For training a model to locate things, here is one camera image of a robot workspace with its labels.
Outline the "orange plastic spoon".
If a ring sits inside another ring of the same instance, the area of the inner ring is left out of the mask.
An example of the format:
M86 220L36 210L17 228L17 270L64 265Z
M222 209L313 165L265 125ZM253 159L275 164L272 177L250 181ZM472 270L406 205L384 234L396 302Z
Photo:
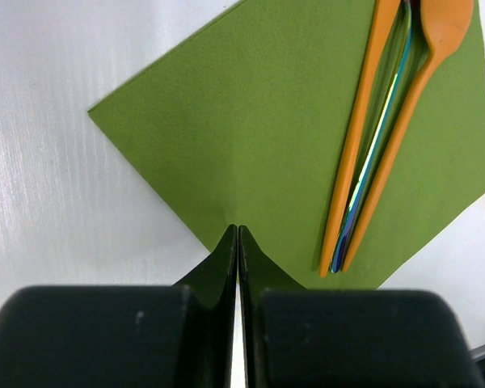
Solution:
M377 172L371 182L343 262L345 272L350 268L386 186L416 104L439 65L455 53L464 41L473 13L474 3L472 1L422 1L420 3L420 19L424 39L428 45L428 56L410 85Z

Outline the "orange plastic knife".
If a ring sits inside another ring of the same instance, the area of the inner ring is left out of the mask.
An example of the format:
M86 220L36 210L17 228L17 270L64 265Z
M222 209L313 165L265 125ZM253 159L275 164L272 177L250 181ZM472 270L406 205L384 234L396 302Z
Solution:
M327 225L323 235L318 267L318 274L321 277L325 277L328 274L335 252L348 194L350 193L373 81L399 5L400 2L394 0L377 0L375 2L372 24L369 30L369 38L361 68L361 76L352 106L352 114L339 161L339 168L327 217Z

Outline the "green paper napkin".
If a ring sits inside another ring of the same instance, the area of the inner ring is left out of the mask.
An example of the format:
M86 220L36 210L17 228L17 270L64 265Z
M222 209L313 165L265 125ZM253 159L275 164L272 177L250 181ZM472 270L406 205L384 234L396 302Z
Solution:
M318 258L371 1L243 1L90 118L213 249L229 224L308 288L381 285L485 193L485 58L474 15L417 103L351 267Z

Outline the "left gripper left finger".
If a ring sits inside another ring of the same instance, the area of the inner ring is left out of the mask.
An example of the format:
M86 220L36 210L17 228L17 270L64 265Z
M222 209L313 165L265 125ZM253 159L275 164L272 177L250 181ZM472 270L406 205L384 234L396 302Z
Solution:
M237 227L173 288L179 292L173 322L173 387L230 385L237 282Z

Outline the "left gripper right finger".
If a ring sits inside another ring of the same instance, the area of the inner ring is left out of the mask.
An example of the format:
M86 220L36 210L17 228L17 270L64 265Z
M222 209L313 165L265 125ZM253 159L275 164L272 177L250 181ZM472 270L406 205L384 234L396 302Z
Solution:
M265 387L264 334L259 317L261 294L266 289L296 292L305 287L262 251L246 226L238 228L238 278L246 386Z

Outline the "iridescent metal fork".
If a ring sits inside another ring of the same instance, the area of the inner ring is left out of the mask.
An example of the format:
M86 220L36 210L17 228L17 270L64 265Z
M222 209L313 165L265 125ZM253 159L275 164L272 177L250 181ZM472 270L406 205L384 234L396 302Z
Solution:
M381 146L386 135L386 123L389 119L394 97L403 76L407 54L411 47L412 5L410 1L399 2L400 5L395 21L399 16L402 17L400 48L396 53L393 64L389 67L391 70L391 75L389 76L388 85L386 86L385 91L379 95L380 99L378 104L381 106L381 110L373 117L373 134L369 140L363 141L361 139L356 166L354 168L354 174L352 177L350 193L348 194L348 200L337 238L335 252L329 267L329 272L331 273L339 272L343 267L343 262L357 224L358 216L364 204L367 191L369 190L370 181L374 175L374 170L377 165L377 158L381 152ZM391 38L392 28L390 29L388 39Z

